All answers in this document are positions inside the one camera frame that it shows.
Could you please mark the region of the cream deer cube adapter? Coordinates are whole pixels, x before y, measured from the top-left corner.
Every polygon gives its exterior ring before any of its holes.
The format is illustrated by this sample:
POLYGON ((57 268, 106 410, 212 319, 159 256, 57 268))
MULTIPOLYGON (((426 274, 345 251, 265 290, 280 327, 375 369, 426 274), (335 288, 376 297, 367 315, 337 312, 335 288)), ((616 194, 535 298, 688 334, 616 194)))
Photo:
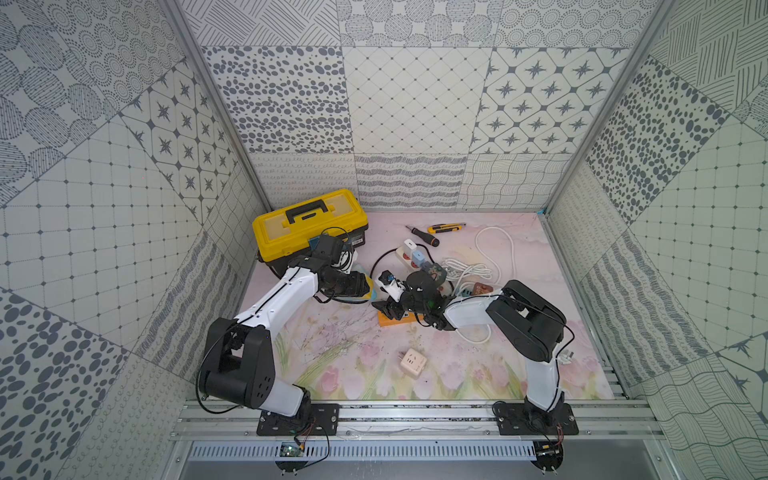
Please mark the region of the cream deer cube adapter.
POLYGON ((401 357, 400 369, 412 378, 418 378, 425 370, 427 358, 420 352, 410 348, 401 357))

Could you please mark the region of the brown usb charger plug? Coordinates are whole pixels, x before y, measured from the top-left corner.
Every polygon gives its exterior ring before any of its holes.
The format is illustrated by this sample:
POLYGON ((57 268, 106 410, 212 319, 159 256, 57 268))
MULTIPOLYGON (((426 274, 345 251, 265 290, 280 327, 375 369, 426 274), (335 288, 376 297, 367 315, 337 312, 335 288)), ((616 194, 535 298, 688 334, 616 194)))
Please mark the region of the brown usb charger plug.
POLYGON ((491 294, 493 291, 494 291, 494 288, 491 285, 488 285, 482 282, 475 282, 472 288, 472 295, 473 296, 488 295, 488 294, 491 294))

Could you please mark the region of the dark green cube adapter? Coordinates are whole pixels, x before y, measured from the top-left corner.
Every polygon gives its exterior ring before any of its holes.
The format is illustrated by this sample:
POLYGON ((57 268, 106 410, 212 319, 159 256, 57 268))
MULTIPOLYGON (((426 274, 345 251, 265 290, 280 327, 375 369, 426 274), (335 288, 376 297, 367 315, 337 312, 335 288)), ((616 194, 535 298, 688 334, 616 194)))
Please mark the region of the dark green cube adapter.
POLYGON ((446 270, 437 263, 431 263, 429 266, 425 267, 424 270, 438 286, 442 285, 447 280, 446 270))

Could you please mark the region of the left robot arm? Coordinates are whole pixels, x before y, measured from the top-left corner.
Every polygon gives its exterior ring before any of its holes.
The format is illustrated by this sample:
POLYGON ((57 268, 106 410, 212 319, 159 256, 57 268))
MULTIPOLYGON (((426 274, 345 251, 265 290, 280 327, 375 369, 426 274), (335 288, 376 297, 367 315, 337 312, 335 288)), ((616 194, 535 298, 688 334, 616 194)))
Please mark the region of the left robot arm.
POLYGON ((195 377, 197 398, 214 397, 307 420, 310 395, 278 377, 273 339, 310 299, 362 299, 371 294, 372 281, 353 269, 354 262, 354 246, 346 237, 322 235, 309 254, 291 259, 280 280, 253 306, 233 319, 214 321, 195 377))

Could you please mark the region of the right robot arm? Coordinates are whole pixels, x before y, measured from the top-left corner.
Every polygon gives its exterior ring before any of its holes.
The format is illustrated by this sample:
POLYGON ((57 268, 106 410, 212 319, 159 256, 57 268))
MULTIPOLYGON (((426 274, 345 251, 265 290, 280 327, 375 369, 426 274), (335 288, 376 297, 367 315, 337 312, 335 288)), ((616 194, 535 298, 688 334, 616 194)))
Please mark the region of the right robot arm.
POLYGON ((556 347, 569 329, 562 312, 519 280, 507 281, 498 291, 468 297, 446 297, 424 271, 406 280, 383 271, 374 281, 388 295, 373 306, 386 318, 399 321, 414 314, 425 325, 440 331, 470 326, 495 326, 526 359, 530 413, 550 414, 564 404, 556 347))

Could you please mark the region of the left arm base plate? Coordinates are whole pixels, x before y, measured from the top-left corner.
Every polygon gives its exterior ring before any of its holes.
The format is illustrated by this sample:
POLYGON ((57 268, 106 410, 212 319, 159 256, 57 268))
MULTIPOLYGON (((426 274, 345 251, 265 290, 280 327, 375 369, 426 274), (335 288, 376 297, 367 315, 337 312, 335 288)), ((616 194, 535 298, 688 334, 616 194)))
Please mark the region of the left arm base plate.
POLYGON ((262 411, 257 435, 266 436, 335 436, 341 406, 337 403, 311 403, 299 409, 294 416, 262 411))

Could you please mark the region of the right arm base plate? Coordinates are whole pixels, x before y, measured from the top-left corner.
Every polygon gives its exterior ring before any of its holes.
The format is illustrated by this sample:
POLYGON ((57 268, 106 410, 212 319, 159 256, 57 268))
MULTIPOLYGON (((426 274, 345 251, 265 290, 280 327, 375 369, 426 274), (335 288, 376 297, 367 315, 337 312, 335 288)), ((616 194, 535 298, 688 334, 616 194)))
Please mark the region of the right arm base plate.
POLYGON ((544 411, 528 400, 523 403, 496 401, 491 407, 499 434, 503 436, 541 435, 546 437, 579 434, 573 409, 560 401, 553 410, 544 411))

